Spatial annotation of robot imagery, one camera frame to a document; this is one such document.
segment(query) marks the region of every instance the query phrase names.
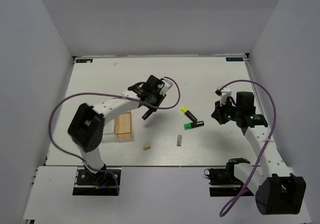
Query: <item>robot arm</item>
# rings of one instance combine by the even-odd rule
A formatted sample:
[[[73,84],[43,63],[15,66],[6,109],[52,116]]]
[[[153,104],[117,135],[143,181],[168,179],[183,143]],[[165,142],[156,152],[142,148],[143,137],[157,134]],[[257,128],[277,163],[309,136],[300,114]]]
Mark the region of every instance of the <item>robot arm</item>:
[[[235,121],[258,158],[269,134],[269,128],[264,116],[256,114],[253,93],[238,92],[235,106],[229,88],[217,90],[216,93],[221,99],[215,103],[215,110],[211,116],[220,124]],[[256,171],[247,188],[255,195],[260,213],[298,214],[306,190],[304,179],[291,173],[273,143],[267,145],[259,163],[262,175]],[[227,177],[245,183],[253,167],[248,160],[238,158],[230,159],[226,164],[226,170]]]
[[[98,147],[102,141],[104,126],[117,116],[143,106],[132,99],[159,107],[172,85],[173,83],[168,79],[158,79],[151,75],[146,82],[129,87],[121,94],[123,98],[113,98],[93,106],[81,104],[68,128],[68,133],[77,144],[87,164],[95,169],[106,168]],[[145,120],[156,110],[148,107],[148,111],[142,118]]]

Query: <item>marker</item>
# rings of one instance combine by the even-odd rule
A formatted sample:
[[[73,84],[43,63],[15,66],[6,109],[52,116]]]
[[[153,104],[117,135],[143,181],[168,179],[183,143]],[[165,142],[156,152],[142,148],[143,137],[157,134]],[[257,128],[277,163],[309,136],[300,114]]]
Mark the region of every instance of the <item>marker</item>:
[[[198,121],[198,119],[186,107],[182,107],[181,112],[183,112],[192,122]]]
[[[202,127],[204,125],[205,125],[205,123],[203,121],[198,121],[198,122],[194,122],[194,123],[187,123],[187,124],[184,125],[184,129],[188,130],[188,129],[191,129],[191,128]]]

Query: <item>small wooden cube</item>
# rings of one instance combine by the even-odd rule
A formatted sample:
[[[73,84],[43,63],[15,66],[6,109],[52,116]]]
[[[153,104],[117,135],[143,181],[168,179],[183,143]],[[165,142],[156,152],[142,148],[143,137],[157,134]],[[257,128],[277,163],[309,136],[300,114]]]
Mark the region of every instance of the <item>small wooden cube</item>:
[[[144,150],[148,150],[148,149],[150,149],[150,148],[151,148],[150,144],[143,146],[143,149],[144,149]]]

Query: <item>white table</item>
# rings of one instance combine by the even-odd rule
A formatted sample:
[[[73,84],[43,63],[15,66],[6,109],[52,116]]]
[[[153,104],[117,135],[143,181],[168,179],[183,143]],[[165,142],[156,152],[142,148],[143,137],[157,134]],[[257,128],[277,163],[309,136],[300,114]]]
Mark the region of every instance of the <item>white table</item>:
[[[39,167],[23,218],[35,224],[301,224],[298,215],[259,213],[254,197],[241,197],[224,217],[229,197],[210,197],[204,168],[124,167],[118,197],[72,196],[77,167]]]
[[[158,110],[147,120],[141,116],[147,111],[141,107],[132,111],[132,142],[101,143],[101,157],[107,166],[223,166],[229,158],[244,157],[256,161],[256,156],[234,122],[219,125],[211,118],[217,87],[235,79],[249,79],[244,62],[226,62],[223,57],[126,57],[96,58],[92,63],[75,63],[66,96],[78,92],[121,94],[129,86],[146,81],[153,74],[169,76],[180,86],[181,101],[171,110]],[[230,87],[234,98],[237,91],[253,91],[249,83]],[[171,106],[177,100],[175,87],[161,104]],[[63,148],[80,154],[67,133],[68,126],[84,102],[96,104],[108,98],[81,96],[67,101],[61,110],[54,138]],[[184,130],[190,120],[180,111],[186,106],[204,126]],[[182,146],[177,147],[177,136],[182,134]],[[150,144],[151,149],[143,150]],[[47,165],[81,165],[52,144]]]

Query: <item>purple cable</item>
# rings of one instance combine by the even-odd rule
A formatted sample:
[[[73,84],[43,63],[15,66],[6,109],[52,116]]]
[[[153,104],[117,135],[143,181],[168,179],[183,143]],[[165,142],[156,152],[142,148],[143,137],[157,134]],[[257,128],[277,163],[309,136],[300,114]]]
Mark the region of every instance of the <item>purple cable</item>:
[[[139,99],[137,99],[137,98],[125,97],[125,99],[131,100],[131,101],[136,101],[136,102],[141,103],[141,104],[143,104],[143,105],[145,105],[145,106],[148,106],[148,107],[151,107],[151,108],[155,108],[155,109],[172,109],[172,108],[176,107],[176,106],[178,105],[178,103],[180,102],[180,98],[181,98],[181,93],[180,93],[179,86],[178,86],[177,82],[175,82],[172,78],[169,78],[169,77],[164,77],[164,78],[167,78],[167,79],[171,80],[171,81],[175,84],[176,89],[177,89],[177,91],[178,91],[178,100],[177,100],[177,102],[176,102],[173,106],[170,106],[170,107],[162,107],[162,108],[161,108],[161,107],[156,107],[156,106],[150,105],[150,104],[148,104],[148,103],[146,103],[146,102],[143,102],[143,101],[141,101],[141,100],[139,100]],[[51,142],[53,143],[53,145],[54,145],[56,148],[58,148],[60,151],[66,153],[66,154],[69,154],[69,155],[71,155],[71,156],[74,156],[74,157],[76,157],[76,158],[79,158],[81,161],[83,161],[83,163],[86,163],[86,166],[87,166],[90,170],[92,170],[92,171],[94,171],[94,172],[110,173],[110,174],[112,175],[114,181],[115,181],[116,193],[117,193],[117,195],[119,195],[119,185],[118,185],[118,181],[117,181],[117,178],[116,178],[116,176],[114,175],[113,172],[111,172],[111,171],[109,171],[109,170],[99,170],[99,169],[95,169],[95,168],[89,166],[89,165],[87,164],[86,160],[85,160],[83,157],[81,157],[81,156],[79,156],[79,155],[77,155],[77,154],[75,154],[75,153],[71,153],[71,152],[63,149],[63,148],[60,147],[60,146],[55,142],[55,140],[54,140],[53,131],[52,131],[52,120],[53,120],[53,117],[54,117],[57,109],[58,109],[64,102],[66,102],[67,100],[69,100],[69,99],[71,99],[71,98],[74,98],[74,97],[83,96],[83,95],[96,95],[96,96],[106,96],[106,97],[113,97],[113,98],[124,98],[124,97],[121,96],[121,95],[114,95],[114,94],[107,94],[107,93],[94,93],[94,92],[76,93],[76,94],[73,94],[73,95],[70,95],[70,96],[64,98],[63,100],[61,100],[61,101],[55,106],[55,108],[53,109],[53,111],[52,111],[51,114],[50,114],[49,124],[48,124],[48,133],[49,133],[50,140],[51,140]]]
[[[247,181],[245,182],[244,186],[242,187],[242,189],[240,190],[240,192],[238,193],[238,195],[236,195],[234,198],[232,198],[230,201],[228,201],[224,207],[221,209],[220,213],[219,213],[219,216],[222,218],[224,217],[230,210],[231,208],[236,204],[236,202],[239,200],[239,198],[246,192],[247,190],[247,186],[249,184],[249,182],[251,181],[258,165],[259,165],[259,162],[261,160],[261,157],[265,151],[265,149],[267,148],[267,145],[269,143],[269,139],[272,137],[272,134],[274,133],[274,130],[275,130],[275,127],[276,127],[276,121],[277,121],[277,111],[276,111],[276,105],[275,105],[275,102],[274,100],[272,99],[272,96],[271,94],[268,92],[268,90],[263,87],[261,84],[257,83],[257,82],[254,82],[254,81],[251,81],[251,80],[245,80],[245,79],[240,79],[240,80],[234,80],[234,81],[231,81],[227,84],[225,84],[224,86],[222,86],[222,88],[219,89],[219,91],[221,91],[222,89],[224,89],[225,87],[227,87],[228,85],[232,84],[232,83],[237,83],[237,82],[247,82],[247,83],[253,83],[255,85],[258,85],[260,88],[262,88],[266,93],[267,95],[269,96],[270,100],[271,100],[271,103],[272,103],[272,107],[273,107],[273,123],[272,123],[272,127],[271,127],[271,130],[270,130],[270,133],[267,137],[267,140],[265,141],[263,147],[261,148],[261,151],[256,159],[256,162],[255,162],[255,165],[247,179]]]

